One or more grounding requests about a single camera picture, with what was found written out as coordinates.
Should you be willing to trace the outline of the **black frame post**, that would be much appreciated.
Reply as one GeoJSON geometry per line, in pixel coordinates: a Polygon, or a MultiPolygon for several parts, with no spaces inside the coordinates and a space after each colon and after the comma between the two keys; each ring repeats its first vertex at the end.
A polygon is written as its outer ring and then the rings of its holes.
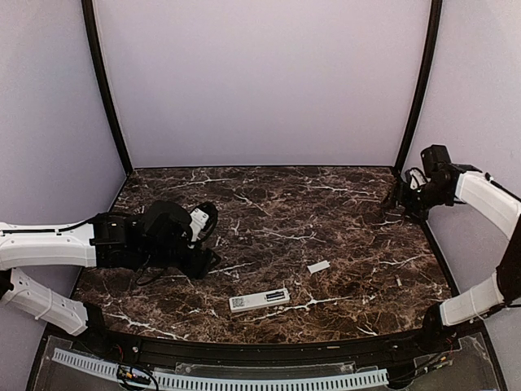
{"type": "Polygon", "coordinates": [[[120,127],[120,122],[117,117],[116,107],[112,97],[111,87],[109,86],[109,80],[103,60],[103,52],[94,12],[94,1],[81,0],[81,9],[87,41],[90,49],[90,57],[94,68],[94,75],[99,88],[107,123],[111,131],[112,140],[115,144],[121,166],[125,172],[125,175],[129,176],[134,171],[134,167],[131,163],[129,152],[125,145],[123,132],[120,127]]]}
{"type": "Polygon", "coordinates": [[[396,178],[401,176],[401,173],[405,167],[405,162],[409,155],[409,151],[414,140],[415,131],[417,129],[418,120],[431,74],[432,61],[436,50],[436,41],[440,27],[442,8],[442,0],[431,0],[427,23],[427,33],[422,50],[422,59],[418,71],[418,79],[414,89],[414,96],[410,106],[407,122],[405,124],[405,130],[401,139],[400,148],[395,163],[392,167],[393,175],[396,178]]]}

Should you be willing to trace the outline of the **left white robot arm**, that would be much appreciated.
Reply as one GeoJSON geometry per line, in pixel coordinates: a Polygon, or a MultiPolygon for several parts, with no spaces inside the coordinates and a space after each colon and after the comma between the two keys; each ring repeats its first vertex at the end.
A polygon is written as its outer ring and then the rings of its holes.
{"type": "Polygon", "coordinates": [[[115,348],[96,305],[64,297],[28,277],[26,266],[80,266],[98,269],[176,268],[202,279],[220,262],[204,247],[217,226],[218,210],[204,202],[187,211],[156,201],[143,213],[99,213],[72,225],[1,225],[1,303],[13,305],[82,340],[97,355],[115,348]]]}

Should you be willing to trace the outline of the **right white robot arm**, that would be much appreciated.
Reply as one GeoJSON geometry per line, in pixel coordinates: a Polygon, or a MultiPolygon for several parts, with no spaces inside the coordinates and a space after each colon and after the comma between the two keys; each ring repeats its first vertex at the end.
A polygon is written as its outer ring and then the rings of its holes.
{"type": "Polygon", "coordinates": [[[427,310],[415,345],[431,354],[448,330],[520,304],[520,198],[488,172],[453,162],[444,145],[432,144],[420,156],[421,167],[397,177],[384,206],[401,208],[417,224],[433,217],[449,254],[478,266],[462,292],[427,310]]]}

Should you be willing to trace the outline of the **grey battery cover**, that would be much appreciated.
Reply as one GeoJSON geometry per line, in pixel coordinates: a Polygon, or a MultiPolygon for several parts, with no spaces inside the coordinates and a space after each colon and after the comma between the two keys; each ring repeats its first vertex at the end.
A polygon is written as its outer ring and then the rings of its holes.
{"type": "Polygon", "coordinates": [[[309,273],[315,274],[319,271],[326,270],[331,266],[331,264],[328,261],[320,261],[315,264],[307,266],[307,269],[309,270],[309,273]]]}

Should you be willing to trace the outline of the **blue battery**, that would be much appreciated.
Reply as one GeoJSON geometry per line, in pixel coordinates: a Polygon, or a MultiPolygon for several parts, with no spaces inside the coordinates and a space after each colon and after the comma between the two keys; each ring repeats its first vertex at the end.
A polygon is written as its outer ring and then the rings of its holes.
{"type": "Polygon", "coordinates": [[[268,302],[270,302],[270,301],[280,301],[280,300],[283,300],[285,298],[286,298],[286,293],[284,291],[271,292],[271,293],[268,293],[265,296],[265,299],[268,302]]]}

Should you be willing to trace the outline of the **white remote control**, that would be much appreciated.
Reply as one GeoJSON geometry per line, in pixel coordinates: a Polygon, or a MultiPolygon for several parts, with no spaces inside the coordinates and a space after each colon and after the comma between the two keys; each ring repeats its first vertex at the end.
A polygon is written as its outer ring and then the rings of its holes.
{"type": "Polygon", "coordinates": [[[245,312],[249,310],[258,310],[269,308],[276,305],[287,304],[290,301],[290,294],[286,288],[280,288],[272,291],[258,292],[245,296],[231,297],[229,299],[230,311],[232,313],[245,312]],[[280,301],[270,301],[265,299],[265,296],[271,292],[284,291],[286,298],[280,301]]]}

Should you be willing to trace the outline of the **left black frame post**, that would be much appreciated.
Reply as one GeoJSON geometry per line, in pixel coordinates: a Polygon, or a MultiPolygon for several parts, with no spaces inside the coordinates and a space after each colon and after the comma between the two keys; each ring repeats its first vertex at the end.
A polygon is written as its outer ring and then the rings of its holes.
{"type": "Polygon", "coordinates": [[[125,145],[123,132],[120,127],[120,122],[117,117],[116,107],[112,97],[111,87],[109,86],[109,80],[103,60],[103,52],[94,12],[94,1],[81,0],[81,9],[87,41],[90,49],[90,57],[94,68],[94,75],[99,88],[107,123],[111,131],[112,140],[115,144],[121,166],[125,172],[125,175],[129,176],[134,171],[134,167],[131,163],[129,152],[125,145]]]}

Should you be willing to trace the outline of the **right black frame post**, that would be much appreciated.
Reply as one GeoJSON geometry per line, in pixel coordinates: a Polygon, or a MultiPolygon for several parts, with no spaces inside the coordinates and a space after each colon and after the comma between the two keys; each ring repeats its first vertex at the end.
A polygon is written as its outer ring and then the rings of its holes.
{"type": "Polygon", "coordinates": [[[427,33],[422,50],[422,59],[418,71],[418,79],[414,89],[414,96],[410,106],[407,122],[405,124],[405,130],[401,139],[400,148],[395,163],[392,167],[393,175],[396,178],[401,176],[401,173],[405,167],[405,162],[409,155],[409,151],[414,140],[415,131],[417,129],[418,120],[431,74],[432,61],[436,50],[436,41],[440,27],[442,8],[442,0],[431,0],[427,23],[427,33]]]}

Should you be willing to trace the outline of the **black front rail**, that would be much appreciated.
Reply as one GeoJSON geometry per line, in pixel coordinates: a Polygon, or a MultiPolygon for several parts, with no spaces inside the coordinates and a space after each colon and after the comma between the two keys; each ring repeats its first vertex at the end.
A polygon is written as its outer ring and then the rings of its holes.
{"type": "Polygon", "coordinates": [[[201,364],[236,367],[282,367],[355,363],[358,367],[409,365],[416,358],[454,350],[453,338],[428,339],[420,330],[390,336],[303,344],[227,344],[189,342],[122,332],[88,332],[75,344],[104,358],[149,367],[201,364]]]}

